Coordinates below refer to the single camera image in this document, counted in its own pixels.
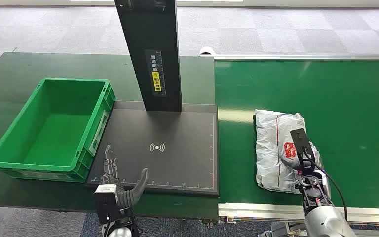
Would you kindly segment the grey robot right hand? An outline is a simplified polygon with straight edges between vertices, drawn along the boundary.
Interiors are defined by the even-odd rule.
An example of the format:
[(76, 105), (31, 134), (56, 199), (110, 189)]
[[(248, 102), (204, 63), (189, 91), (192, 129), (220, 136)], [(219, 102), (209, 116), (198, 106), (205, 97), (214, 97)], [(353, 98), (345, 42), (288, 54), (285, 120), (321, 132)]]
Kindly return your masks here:
[[(322, 166), (322, 160), (320, 157), (320, 152), (318, 151), (317, 147), (310, 142), (311, 148), (313, 150), (313, 154), (315, 156), (315, 162), (317, 165)], [(304, 172), (300, 166), (299, 159), (297, 157), (297, 151), (295, 144), (293, 142), (285, 142), (283, 144), (283, 155), (281, 157), (282, 163), (286, 166), (292, 168), (296, 171), (298, 175), (303, 175)]]

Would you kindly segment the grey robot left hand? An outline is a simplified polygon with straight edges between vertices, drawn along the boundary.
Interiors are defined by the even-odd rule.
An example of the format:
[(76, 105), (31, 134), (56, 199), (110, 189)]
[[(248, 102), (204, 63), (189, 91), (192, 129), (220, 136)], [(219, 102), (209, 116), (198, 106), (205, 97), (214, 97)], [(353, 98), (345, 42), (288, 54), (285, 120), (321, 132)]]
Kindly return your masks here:
[(110, 145), (107, 145), (104, 151), (103, 168), (104, 174), (101, 176), (102, 185), (105, 189), (110, 188), (114, 193), (115, 201), (120, 209), (131, 208), (139, 200), (147, 186), (149, 169), (144, 168), (140, 180), (130, 190), (125, 190), (118, 176), (118, 158), (112, 158), (113, 152)]

